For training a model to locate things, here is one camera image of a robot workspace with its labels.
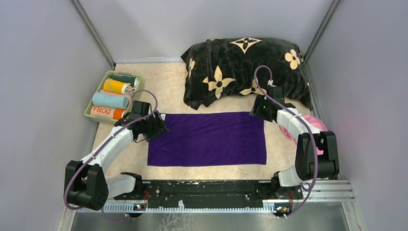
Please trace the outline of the light blue towel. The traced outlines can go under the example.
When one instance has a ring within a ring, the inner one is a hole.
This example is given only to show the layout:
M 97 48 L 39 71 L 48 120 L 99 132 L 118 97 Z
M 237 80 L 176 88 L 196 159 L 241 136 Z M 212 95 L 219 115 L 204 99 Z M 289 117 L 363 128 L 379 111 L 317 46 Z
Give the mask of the light blue towel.
M 95 106 L 125 109 L 129 99 L 126 96 L 115 96 L 97 92 L 92 96 L 92 102 Z

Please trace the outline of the purple towel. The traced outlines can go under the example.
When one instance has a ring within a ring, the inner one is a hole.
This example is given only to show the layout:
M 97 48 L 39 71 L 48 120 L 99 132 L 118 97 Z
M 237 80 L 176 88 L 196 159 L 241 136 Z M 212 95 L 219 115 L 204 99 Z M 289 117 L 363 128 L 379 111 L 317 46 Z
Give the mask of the purple towel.
M 169 128 L 149 142 L 147 164 L 155 167 L 264 165 L 264 120 L 248 112 L 163 114 Z

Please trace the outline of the black floral blanket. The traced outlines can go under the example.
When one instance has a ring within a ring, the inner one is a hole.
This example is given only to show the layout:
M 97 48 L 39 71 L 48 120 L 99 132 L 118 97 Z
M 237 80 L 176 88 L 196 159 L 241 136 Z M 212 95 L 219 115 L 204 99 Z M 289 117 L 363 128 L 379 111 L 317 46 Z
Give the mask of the black floral blanket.
M 184 103 L 197 110 L 226 96 L 261 95 L 268 81 L 286 98 L 313 110 L 301 49 L 278 38 L 208 39 L 182 55 L 186 65 Z

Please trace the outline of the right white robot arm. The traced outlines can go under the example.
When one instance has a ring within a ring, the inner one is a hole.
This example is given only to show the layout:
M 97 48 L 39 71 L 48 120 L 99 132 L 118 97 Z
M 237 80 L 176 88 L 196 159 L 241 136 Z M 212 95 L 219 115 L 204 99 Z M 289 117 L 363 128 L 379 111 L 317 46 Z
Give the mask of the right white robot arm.
M 313 178 L 331 178 L 339 174 L 337 139 L 332 131 L 312 125 L 291 103 L 285 103 L 281 87 L 269 87 L 267 95 L 257 95 L 252 116 L 265 121 L 275 121 L 296 138 L 295 163 L 290 168 L 276 172 L 271 193 L 284 198 L 290 187 Z

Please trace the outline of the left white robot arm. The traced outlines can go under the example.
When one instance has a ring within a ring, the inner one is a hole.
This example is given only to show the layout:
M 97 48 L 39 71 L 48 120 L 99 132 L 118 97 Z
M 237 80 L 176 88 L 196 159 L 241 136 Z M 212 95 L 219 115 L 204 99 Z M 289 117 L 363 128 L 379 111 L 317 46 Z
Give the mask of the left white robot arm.
M 150 103 L 134 101 L 132 109 L 116 121 L 111 132 L 91 153 L 65 167 L 64 203 L 72 210 L 101 210 L 105 203 L 128 195 L 143 196 L 144 186 L 139 174 L 122 172 L 118 177 L 105 176 L 109 166 L 139 135 L 149 142 L 169 129 L 160 112 Z

